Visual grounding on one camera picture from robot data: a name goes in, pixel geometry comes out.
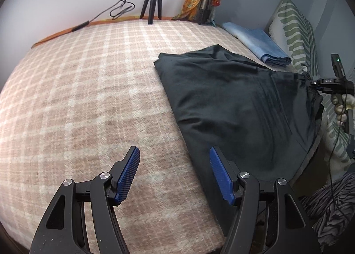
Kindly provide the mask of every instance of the mattress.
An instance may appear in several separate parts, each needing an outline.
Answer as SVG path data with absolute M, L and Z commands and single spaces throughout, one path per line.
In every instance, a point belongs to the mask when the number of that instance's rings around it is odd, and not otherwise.
M 135 145 L 141 163 L 115 207 L 131 253 L 222 246 L 153 65 L 161 52 L 214 44 L 264 65 L 223 29 L 183 21 L 95 25 L 31 49 L 0 94 L 0 221 L 7 232 L 29 248 L 63 180 L 93 179 Z M 99 253 L 85 207 L 91 251 Z

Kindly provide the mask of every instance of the cable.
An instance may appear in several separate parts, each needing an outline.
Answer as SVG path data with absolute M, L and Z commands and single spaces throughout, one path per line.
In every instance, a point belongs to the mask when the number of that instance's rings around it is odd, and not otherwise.
M 336 203 L 335 201 L 335 197 L 334 197 L 334 190 L 333 190 L 333 179 L 331 178 L 331 156 L 333 155 L 333 152 L 335 150 L 335 147 L 338 143 L 338 140 L 339 140 L 339 135 L 340 135 L 340 130 L 341 130 L 341 117 L 342 115 L 345 113 L 346 111 L 346 108 L 347 108 L 347 83 L 345 83 L 345 101 L 344 101 L 344 107 L 341 111 L 341 115 L 340 115 L 340 123 L 339 123 L 339 130 L 338 130 L 338 135 L 337 135 L 337 139 L 334 143 L 334 147 L 331 151 L 331 155 L 329 157 L 329 163 L 328 163 L 328 172 L 329 172 L 329 177 L 330 177 L 330 180 L 331 180 L 331 198 L 333 200 L 333 204 L 334 206 L 339 210 L 339 212 L 344 216 L 345 219 L 347 219 L 347 221 L 350 223 L 350 220 L 349 218 L 344 214 L 344 212 L 339 208 L 338 204 Z
M 112 9 L 114 6 L 118 5 L 120 2 L 122 2 L 122 4 L 116 8 L 114 8 L 113 10 L 111 10 L 110 12 L 110 16 L 112 17 L 113 20 L 117 19 L 118 17 L 122 16 L 123 14 L 125 13 L 128 13 L 130 11 L 133 11 L 134 8 L 136 7 L 136 5 L 134 3 L 131 3 L 131 2 L 128 2 L 126 0 L 119 0 L 116 4 L 112 5 L 111 7 L 107 8 L 106 10 L 102 11 L 101 13 L 99 13 L 95 18 L 93 18 L 92 20 L 90 20 L 89 22 L 91 23 L 93 20 L 95 20 L 96 18 L 98 18 L 100 15 L 102 15 L 103 13 L 107 12 L 109 9 Z M 117 10 L 117 9 L 122 9 L 123 6 L 126 4 L 126 3 L 129 3 L 131 5 L 133 5 L 133 8 L 132 6 L 129 6 L 128 8 L 125 8 L 123 9 L 122 11 L 120 11 L 119 13 L 117 13 L 116 15 L 112 15 L 112 12 Z
M 115 14 L 115 15 L 113 14 L 113 11 L 115 11 L 115 10 L 117 10 L 117 9 L 122 9 L 125 4 L 131 4 L 132 6 L 129 6 L 129 7 L 125 8 L 125 9 L 121 10 L 119 13 L 117 13 L 117 14 Z M 82 23 L 82 24 L 80 24 L 80 25 L 78 25 L 78 26 L 72 28 L 70 32 L 66 32 L 66 33 L 62 33 L 62 34 L 60 34 L 60 35 L 56 35 L 55 37 L 51 37 L 51 38 L 49 38 L 49 39 L 46 39 L 46 40 L 44 40 L 44 41 L 40 41 L 40 42 L 38 42 L 38 43 L 48 42 L 48 41 L 53 40 L 53 39 L 55 39 L 55 38 L 57 38 L 57 37 L 61 37 L 61 36 L 63 36 L 63 35 L 66 35 L 66 34 L 68 34 L 68 33 L 76 32 L 77 30 L 80 30 L 81 28 L 84 28 L 84 27 L 86 27 L 87 25 L 89 25 L 92 21 L 94 21 L 95 19 L 97 19 L 99 16 L 101 16 L 103 13 L 107 12 L 107 11 L 110 10 L 110 9 L 112 9 L 112 10 L 110 11 L 110 16 L 112 17 L 112 20 L 115 20 L 115 19 L 119 18 L 120 16 L 122 16 L 123 14 L 126 14 L 126 13 L 128 13 L 128 12 L 133 11 L 135 7 L 136 7 L 136 5 L 135 5 L 134 3 L 128 2 L 127 0 L 118 0 L 117 3 L 115 3 L 115 4 L 112 5 L 111 7 L 107 8 L 106 10 L 102 11 L 101 13 L 99 13 L 95 18 L 91 19 L 90 21 L 86 21 L 86 22 L 84 22 L 84 23 Z

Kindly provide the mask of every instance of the black cloth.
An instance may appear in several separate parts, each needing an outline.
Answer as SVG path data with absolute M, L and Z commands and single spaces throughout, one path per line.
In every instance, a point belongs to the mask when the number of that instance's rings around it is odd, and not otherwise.
M 292 179 L 322 118 L 322 96 L 300 74 L 274 72 L 220 45 L 154 62 L 212 212 L 226 235 L 236 211 L 223 200 L 209 150 L 260 180 Z

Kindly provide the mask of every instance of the metal screw head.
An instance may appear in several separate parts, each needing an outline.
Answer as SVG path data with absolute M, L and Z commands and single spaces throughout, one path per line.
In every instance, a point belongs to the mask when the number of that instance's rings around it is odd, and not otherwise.
M 240 172 L 240 177 L 243 179 L 248 179 L 250 177 L 250 174 L 248 172 Z
M 101 179 L 107 179 L 108 177 L 110 177 L 110 173 L 109 172 L 103 172 L 100 174 L 100 178 Z
M 72 184 L 72 182 L 73 182 L 72 179 L 66 179 L 66 180 L 64 180 L 63 185 L 64 185 L 64 186 L 69 186 L 69 185 Z
M 277 183 L 279 183 L 280 185 L 286 185 L 287 181 L 284 178 L 280 178 L 277 180 Z

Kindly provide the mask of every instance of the blue cloth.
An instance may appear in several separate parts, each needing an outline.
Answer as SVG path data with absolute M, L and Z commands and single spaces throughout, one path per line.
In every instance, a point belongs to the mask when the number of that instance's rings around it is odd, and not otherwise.
M 222 28 L 238 38 L 240 42 L 265 64 L 286 67 L 291 63 L 291 58 L 263 30 L 250 30 L 230 22 L 223 23 Z

